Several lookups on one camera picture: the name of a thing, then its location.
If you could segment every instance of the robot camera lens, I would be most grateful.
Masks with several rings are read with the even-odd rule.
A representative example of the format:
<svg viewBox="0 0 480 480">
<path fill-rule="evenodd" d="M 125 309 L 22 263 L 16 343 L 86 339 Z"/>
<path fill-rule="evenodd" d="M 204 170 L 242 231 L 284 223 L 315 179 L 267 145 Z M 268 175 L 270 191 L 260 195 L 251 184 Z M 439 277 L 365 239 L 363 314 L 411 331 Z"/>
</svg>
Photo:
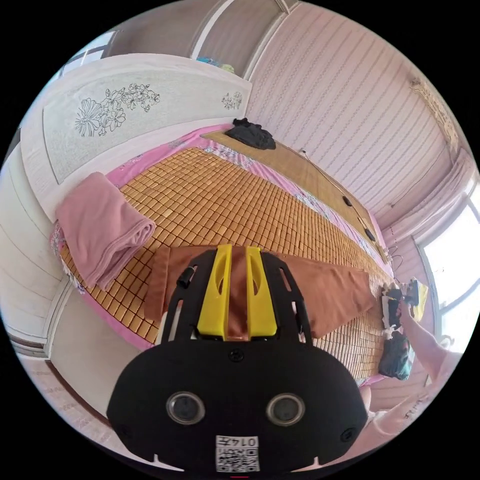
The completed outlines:
<svg viewBox="0 0 480 480">
<path fill-rule="evenodd" d="M 193 425 L 205 416 L 205 407 L 198 396 L 181 391 L 174 393 L 166 403 L 170 418 L 182 425 Z"/>
<path fill-rule="evenodd" d="M 289 427 L 300 421 L 305 413 L 301 398 L 292 393 L 282 393 L 270 400 L 266 416 L 275 425 Z"/>
</svg>

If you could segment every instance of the qr code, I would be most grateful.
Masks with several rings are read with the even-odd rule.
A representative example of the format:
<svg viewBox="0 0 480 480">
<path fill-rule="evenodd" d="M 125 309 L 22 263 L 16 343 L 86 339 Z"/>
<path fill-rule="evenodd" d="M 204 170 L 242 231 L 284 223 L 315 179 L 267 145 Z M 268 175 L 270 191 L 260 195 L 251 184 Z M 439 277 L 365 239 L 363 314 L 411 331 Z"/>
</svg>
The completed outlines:
<svg viewBox="0 0 480 480">
<path fill-rule="evenodd" d="M 217 472 L 259 472 L 259 440 L 256 436 L 217 436 Z"/>
</svg>

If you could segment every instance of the pink bedsheet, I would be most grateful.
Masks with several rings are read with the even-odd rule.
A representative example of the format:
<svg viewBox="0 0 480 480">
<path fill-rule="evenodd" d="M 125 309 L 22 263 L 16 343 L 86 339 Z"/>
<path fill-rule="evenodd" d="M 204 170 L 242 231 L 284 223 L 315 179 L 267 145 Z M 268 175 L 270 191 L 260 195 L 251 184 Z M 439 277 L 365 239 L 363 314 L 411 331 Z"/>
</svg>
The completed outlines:
<svg viewBox="0 0 480 480">
<path fill-rule="evenodd" d="M 286 192 L 295 196 L 301 202 L 318 212 L 320 215 L 326 217 L 334 225 L 336 225 L 342 232 L 344 232 L 349 238 L 360 245 L 375 261 L 376 263 L 389 275 L 393 275 L 392 269 L 389 265 L 383 263 L 382 258 L 376 252 L 376 250 L 369 245 L 360 233 L 358 233 L 348 222 L 346 222 L 340 215 L 333 211 L 330 207 L 325 205 L 316 199 L 313 195 L 301 189 L 298 185 L 293 183 L 288 178 L 279 174 L 272 168 L 259 163 L 252 158 L 246 157 L 224 145 L 216 143 L 215 141 L 203 138 L 201 135 L 230 128 L 230 124 L 215 125 L 211 127 L 201 128 L 195 130 L 181 138 L 173 140 L 164 145 L 160 145 L 152 150 L 130 159 L 123 165 L 115 168 L 108 173 L 106 177 L 118 188 L 127 184 L 130 180 L 134 179 L 137 175 L 141 174 L 151 166 L 162 162 L 175 153 L 188 148 L 201 148 L 207 152 L 211 152 L 229 162 L 232 162 L 239 167 L 262 177 L 278 187 L 282 188 Z M 55 251 L 56 255 L 60 258 L 60 250 L 65 242 L 62 229 L 55 223 L 55 227 L 50 238 L 50 243 Z M 91 295 L 76 281 L 76 278 L 69 271 L 68 267 L 63 263 L 63 269 L 65 273 L 70 277 L 70 280 L 84 296 L 87 303 L 93 308 L 93 310 L 104 319 L 112 329 L 123 337 L 127 342 L 137 347 L 139 350 L 146 350 L 153 345 L 141 338 L 136 333 L 129 330 L 126 326 L 121 324 L 112 315 L 110 315 L 101 305 L 99 305 Z"/>
</svg>

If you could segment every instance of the white headboard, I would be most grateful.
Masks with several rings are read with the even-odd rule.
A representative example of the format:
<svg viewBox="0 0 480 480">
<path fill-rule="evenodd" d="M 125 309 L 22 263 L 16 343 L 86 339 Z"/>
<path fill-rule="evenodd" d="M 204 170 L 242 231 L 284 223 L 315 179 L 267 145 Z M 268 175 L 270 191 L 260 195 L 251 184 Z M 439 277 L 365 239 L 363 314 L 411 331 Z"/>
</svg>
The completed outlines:
<svg viewBox="0 0 480 480">
<path fill-rule="evenodd" d="M 65 195 L 92 172 L 193 130 L 243 118 L 252 84 L 172 55 L 132 53 L 76 68 L 48 86 L 20 131 L 30 186 L 53 222 Z"/>
</svg>

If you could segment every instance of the person's arm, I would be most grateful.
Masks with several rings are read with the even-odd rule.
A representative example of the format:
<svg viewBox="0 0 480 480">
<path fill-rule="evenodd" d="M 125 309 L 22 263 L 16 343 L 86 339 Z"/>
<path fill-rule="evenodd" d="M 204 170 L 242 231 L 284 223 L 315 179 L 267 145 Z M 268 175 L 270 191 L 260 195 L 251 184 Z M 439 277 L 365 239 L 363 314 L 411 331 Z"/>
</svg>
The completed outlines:
<svg viewBox="0 0 480 480">
<path fill-rule="evenodd" d="M 372 390 L 370 389 L 370 386 L 361 386 L 360 395 L 365 404 L 365 410 L 368 413 L 370 411 L 370 404 L 372 403 Z"/>
<path fill-rule="evenodd" d="M 417 323 L 411 315 L 410 306 L 400 301 L 400 323 L 415 355 L 432 381 L 437 378 L 448 350 L 440 346 L 435 337 Z"/>
</svg>

